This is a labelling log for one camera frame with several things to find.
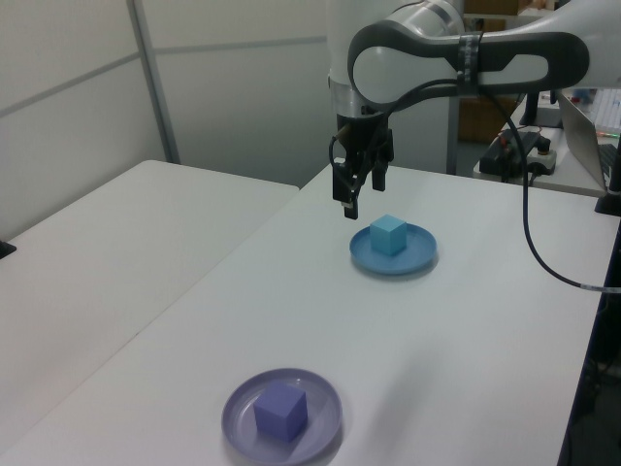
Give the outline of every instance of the black cable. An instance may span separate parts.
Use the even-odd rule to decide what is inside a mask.
[[[531,180],[528,182],[529,187],[533,187],[533,183],[535,182],[535,178],[539,176],[539,172],[537,169],[533,170],[533,174],[531,175]]]
[[[550,268],[541,258],[537,249],[535,248],[535,244],[533,243],[533,239],[531,238],[531,230],[528,222],[528,166],[526,160],[526,151],[524,150],[524,145],[522,144],[522,138],[515,127],[515,124],[500,104],[500,102],[490,93],[486,92],[484,89],[481,90],[481,94],[487,97],[496,107],[496,109],[501,113],[505,121],[507,122],[508,127],[513,134],[513,138],[517,144],[519,149],[519,154],[522,162],[522,223],[524,225],[524,235],[526,236],[526,242],[528,243],[528,247],[531,250],[531,253],[539,263],[539,265],[552,277],[569,284],[571,286],[575,286],[577,288],[587,289],[590,291],[599,291],[601,293],[611,293],[611,294],[621,294],[621,287],[608,287],[608,286],[595,286],[591,284],[579,283],[574,280],[570,280],[558,272],[554,271]]]

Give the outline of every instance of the blue plate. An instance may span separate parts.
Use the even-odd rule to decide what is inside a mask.
[[[256,428],[252,404],[275,381],[307,394],[309,421],[290,443]],[[293,466],[322,453],[339,433],[342,417],[341,399],[325,379],[302,369],[276,369],[253,377],[233,392],[222,411],[222,431],[234,449],[255,463]]]
[[[395,255],[387,255],[371,247],[370,228],[354,235],[349,243],[353,260],[364,269],[382,275],[403,275],[429,267],[436,257],[438,244],[430,232],[408,223],[406,248]]]

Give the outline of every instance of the tabletop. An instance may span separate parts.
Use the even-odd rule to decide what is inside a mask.
[[[312,464],[556,465],[600,299],[547,275],[519,186],[391,167],[360,219],[319,174],[111,358],[0,465],[250,464],[221,432],[246,379],[297,367],[329,381],[343,430]],[[602,283],[618,218],[595,199],[531,193],[557,271]],[[384,278],[352,236],[391,214],[435,235],[424,273]]]
[[[148,161],[0,261],[0,453],[298,189]]]

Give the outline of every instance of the wall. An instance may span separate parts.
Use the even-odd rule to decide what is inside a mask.
[[[124,0],[0,2],[0,238],[164,159]]]
[[[306,184],[336,130],[325,15],[325,0],[1,2],[0,238],[165,153]],[[395,165],[454,170],[455,102],[390,124]]]
[[[325,0],[136,3],[182,164],[298,186],[326,166]],[[396,165],[446,171],[454,104],[391,118]]]

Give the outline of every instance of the table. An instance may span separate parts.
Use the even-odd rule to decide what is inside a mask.
[[[549,100],[543,100],[542,96],[539,97],[540,108],[553,108],[558,109],[558,104],[550,104]],[[526,99],[518,105],[511,116],[513,122],[519,127],[519,120],[524,115],[526,108]],[[539,131],[538,127],[526,127],[520,129],[520,131]],[[572,192],[574,194],[582,194],[585,196],[600,197],[605,194],[604,190],[595,181],[595,179],[586,171],[582,164],[573,156],[570,152],[567,141],[565,139],[565,132],[558,128],[542,128],[541,136],[550,140],[550,147],[557,151],[556,169],[550,176],[542,175],[535,178],[533,187],[540,187],[543,189],[553,189],[562,192]],[[598,138],[600,144],[618,144],[617,139],[612,138]],[[487,175],[479,171],[479,164],[473,168],[473,178],[479,180],[499,181],[500,177],[494,175]],[[513,178],[511,183],[521,184],[522,178]]]
[[[144,162],[0,261],[0,453],[298,189]]]
[[[247,465],[221,410],[279,367],[341,395],[341,444],[315,465],[556,465],[600,296],[535,262],[519,186],[391,167],[352,221],[331,180],[305,186],[0,465]],[[590,197],[531,196],[545,260],[601,283],[618,218]],[[386,279],[352,264],[349,240],[386,213],[436,236],[433,270]]]

